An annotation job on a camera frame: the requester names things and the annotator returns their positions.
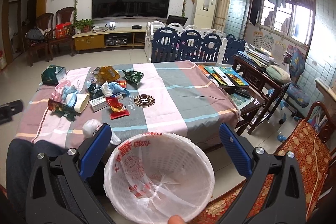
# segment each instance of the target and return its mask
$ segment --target cartoon print on bag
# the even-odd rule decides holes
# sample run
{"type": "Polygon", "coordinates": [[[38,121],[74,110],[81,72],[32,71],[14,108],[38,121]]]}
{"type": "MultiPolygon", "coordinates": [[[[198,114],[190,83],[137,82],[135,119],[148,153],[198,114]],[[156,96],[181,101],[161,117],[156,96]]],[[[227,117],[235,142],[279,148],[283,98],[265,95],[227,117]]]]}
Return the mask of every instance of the cartoon print on bag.
{"type": "Polygon", "coordinates": [[[143,177],[144,168],[139,157],[133,156],[133,153],[128,153],[123,163],[126,174],[131,176],[132,179],[141,179],[143,177]]]}

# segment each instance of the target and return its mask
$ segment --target white trash basket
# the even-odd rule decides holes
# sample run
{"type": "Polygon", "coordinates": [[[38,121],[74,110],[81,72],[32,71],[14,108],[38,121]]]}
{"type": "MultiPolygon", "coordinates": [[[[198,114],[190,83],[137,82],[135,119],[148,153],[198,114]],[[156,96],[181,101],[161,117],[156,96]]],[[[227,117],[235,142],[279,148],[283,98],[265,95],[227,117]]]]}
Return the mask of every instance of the white trash basket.
{"type": "Polygon", "coordinates": [[[144,133],[121,143],[104,170],[104,189],[125,218],[140,224],[185,222],[208,204],[215,176],[205,153],[189,139],[144,133]]]}

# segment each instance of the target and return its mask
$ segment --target tablecloth logo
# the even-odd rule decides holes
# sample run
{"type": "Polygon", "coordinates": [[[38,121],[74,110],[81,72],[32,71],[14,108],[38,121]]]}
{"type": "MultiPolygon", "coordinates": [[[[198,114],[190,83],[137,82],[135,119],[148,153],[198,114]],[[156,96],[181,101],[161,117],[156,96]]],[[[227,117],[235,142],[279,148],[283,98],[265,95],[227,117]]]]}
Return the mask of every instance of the tablecloth logo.
{"type": "Polygon", "coordinates": [[[149,107],[154,105],[155,99],[147,94],[142,94],[134,98],[134,103],[140,107],[149,107]]]}

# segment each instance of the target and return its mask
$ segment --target tv stand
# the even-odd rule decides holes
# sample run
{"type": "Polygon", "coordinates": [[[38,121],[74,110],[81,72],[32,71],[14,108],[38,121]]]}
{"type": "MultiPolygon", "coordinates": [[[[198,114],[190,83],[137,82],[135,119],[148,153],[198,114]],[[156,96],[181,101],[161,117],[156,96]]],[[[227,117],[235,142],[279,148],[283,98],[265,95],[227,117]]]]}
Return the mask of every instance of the tv stand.
{"type": "Polygon", "coordinates": [[[146,29],[132,29],[132,27],[119,27],[114,30],[106,30],[105,32],[87,32],[79,33],[73,36],[75,40],[75,49],[77,52],[82,50],[91,50],[96,48],[116,48],[121,50],[122,47],[127,48],[144,48],[146,29]],[[125,45],[105,45],[106,34],[120,34],[128,37],[125,45]]]}

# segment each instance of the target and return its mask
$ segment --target window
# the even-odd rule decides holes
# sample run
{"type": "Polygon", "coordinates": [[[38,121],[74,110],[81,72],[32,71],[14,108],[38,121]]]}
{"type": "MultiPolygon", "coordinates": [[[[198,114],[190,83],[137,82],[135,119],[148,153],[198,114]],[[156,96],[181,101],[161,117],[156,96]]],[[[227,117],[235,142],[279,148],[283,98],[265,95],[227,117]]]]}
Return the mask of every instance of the window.
{"type": "Polygon", "coordinates": [[[301,5],[286,2],[286,8],[281,5],[275,9],[273,3],[264,0],[260,25],[307,45],[311,33],[312,16],[312,10],[301,5]]]}

